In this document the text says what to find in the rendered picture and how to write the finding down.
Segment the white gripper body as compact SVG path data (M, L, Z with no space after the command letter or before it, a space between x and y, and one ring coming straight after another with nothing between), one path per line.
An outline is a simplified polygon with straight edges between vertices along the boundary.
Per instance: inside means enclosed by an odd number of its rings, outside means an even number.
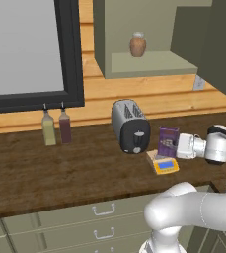
M181 133L177 147L177 157L182 159L193 159L193 135Z

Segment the purple cereal box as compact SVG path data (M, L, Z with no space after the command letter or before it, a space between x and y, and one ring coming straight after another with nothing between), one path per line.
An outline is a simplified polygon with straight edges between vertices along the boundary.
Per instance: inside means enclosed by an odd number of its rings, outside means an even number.
M159 127L158 154L166 157L176 157L180 129L172 126Z

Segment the olive cabinet door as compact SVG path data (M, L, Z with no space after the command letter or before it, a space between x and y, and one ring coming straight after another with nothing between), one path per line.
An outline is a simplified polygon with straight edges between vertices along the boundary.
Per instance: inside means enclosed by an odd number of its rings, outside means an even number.
M226 0L213 0L197 74L226 95Z

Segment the black and silver toaster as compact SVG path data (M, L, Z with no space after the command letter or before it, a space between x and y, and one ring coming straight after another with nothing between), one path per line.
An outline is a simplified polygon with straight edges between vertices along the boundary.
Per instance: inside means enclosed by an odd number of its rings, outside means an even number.
M114 102L111 119L113 131L123 152L138 154L147 149L151 126L135 101L125 99Z

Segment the brown ceramic jar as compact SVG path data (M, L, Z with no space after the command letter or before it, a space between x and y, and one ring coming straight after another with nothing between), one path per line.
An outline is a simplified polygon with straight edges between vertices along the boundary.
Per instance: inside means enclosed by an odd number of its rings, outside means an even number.
M143 32L135 32L129 43L130 53L133 57L142 57L146 50L146 39Z

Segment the dark red bottle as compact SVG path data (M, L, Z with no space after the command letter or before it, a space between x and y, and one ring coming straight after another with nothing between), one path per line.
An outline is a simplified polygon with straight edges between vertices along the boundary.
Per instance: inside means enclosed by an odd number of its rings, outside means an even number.
M71 142L70 118L65 112L64 103L61 103L61 114L59 116L59 130L63 144Z

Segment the olive drawer front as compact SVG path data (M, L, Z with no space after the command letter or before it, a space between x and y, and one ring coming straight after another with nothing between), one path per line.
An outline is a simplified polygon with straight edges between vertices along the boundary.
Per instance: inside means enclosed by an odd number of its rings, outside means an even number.
M33 214L34 225L36 228L47 228L143 212L145 205L155 197L157 197L157 194L118 199L53 211L42 211ZM115 203L115 213L104 216L95 216L93 214L92 206L108 205L111 203Z
M39 253L110 240L97 240L93 231L97 229L102 235L110 234L112 226L114 227L115 235L110 239L150 230L141 212L115 218L104 218L98 221L83 222L76 225L13 233L10 238L17 253Z
M114 247L115 253L138 253L141 245L148 239L149 236L149 232L143 232L124 236L119 239L107 240L105 242L44 251L42 253L94 253L95 250L106 249L110 247Z

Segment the yellow-green bottle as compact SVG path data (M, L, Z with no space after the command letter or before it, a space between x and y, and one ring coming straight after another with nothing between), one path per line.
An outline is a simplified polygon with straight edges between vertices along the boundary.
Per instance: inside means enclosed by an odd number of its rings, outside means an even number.
M53 117L48 113L46 104L43 104L43 117L41 119L41 127L44 138L44 144L51 146L56 144L55 128Z

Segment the black-framed window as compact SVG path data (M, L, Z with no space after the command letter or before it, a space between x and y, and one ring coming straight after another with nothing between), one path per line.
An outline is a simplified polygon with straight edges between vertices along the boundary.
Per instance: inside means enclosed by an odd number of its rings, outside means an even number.
M0 0L0 114L83 105L78 0Z

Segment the grey wall outlet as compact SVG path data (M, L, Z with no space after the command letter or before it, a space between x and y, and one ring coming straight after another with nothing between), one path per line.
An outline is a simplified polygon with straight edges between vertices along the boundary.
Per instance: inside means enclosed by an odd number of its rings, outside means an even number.
M205 80L199 77L198 75L195 76L194 83L193 83L193 91L200 91L203 90L205 86Z

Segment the olive wall cabinet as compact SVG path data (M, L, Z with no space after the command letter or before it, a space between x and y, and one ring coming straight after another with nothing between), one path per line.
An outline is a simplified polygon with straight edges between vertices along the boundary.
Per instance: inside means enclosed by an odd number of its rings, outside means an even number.
M95 59L107 79L194 74L197 67L171 50L179 7L209 7L212 0L93 0ZM133 57L129 43L143 32L146 50Z

